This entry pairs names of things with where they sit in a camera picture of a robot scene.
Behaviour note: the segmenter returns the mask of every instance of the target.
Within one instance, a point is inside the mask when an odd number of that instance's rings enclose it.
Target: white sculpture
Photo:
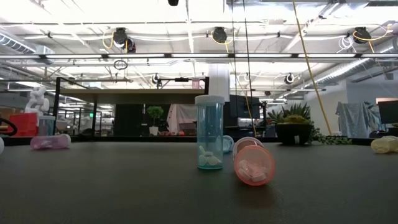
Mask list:
[[[25,106],[25,113],[37,114],[37,125],[39,125],[39,116],[43,116],[43,112],[47,112],[50,109],[49,99],[44,98],[46,91],[47,89],[44,86],[33,88],[29,102]]]

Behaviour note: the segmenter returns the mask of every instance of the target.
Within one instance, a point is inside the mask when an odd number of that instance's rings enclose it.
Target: black planter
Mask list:
[[[307,143],[311,130],[311,124],[277,124],[275,125],[276,135],[282,144],[294,145],[295,136],[300,139],[300,145]]]

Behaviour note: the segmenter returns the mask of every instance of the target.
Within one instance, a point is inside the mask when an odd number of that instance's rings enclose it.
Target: pink cap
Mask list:
[[[246,146],[235,158],[235,173],[245,184],[264,185],[275,174],[275,162],[271,154],[261,146]]]

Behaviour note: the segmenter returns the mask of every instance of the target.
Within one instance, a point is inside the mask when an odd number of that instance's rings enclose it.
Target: black cord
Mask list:
[[[232,38],[233,38],[233,47],[234,47],[234,54],[236,54],[235,51],[235,26],[234,26],[234,1],[231,1],[232,3]],[[238,115],[238,86],[237,86],[237,82],[238,82],[238,76],[236,75],[236,57],[234,57],[234,74],[235,74],[235,108],[236,108],[236,115]]]
[[[251,72],[250,72],[250,56],[249,56],[249,39],[248,39],[248,22],[246,20],[246,6],[243,0],[243,13],[244,13],[244,28],[246,30],[246,47],[248,48],[248,69],[249,69],[249,85],[250,85],[250,110],[252,113],[251,116],[251,125],[254,127],[254,122],[253,122],[253,92],[251,89]]]
[[[14,123],[12,123],[11,121],[8,121],[8,120],[6,120],[6,119],[4,119],[4,118],[0,118],[0,123],[2,123],[2,122],[8,124],[8,125],[12,128],[12,131],[11,131],[11,132],[8,132],[8,133],[0,132],[0,134],[8,135],[8,136],[10,136],[10,137],[13,136],[13,135],[15,135],[15,134],[17,134],[18,128],[17,128],[17,126],[15,126]]]

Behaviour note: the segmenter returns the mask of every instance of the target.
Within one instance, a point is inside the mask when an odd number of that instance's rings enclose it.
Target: cloth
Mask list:
[[[192,123],[197,120],[197,107],[195,105],[172,104],[167,115],[169,132],[178,133],[182,131],[180,124]]]
[[[365,104],[341,103],[336,109],[342,135],[349,138],[368,138],[372,131],[381,127],[377,110],[370,110]]]

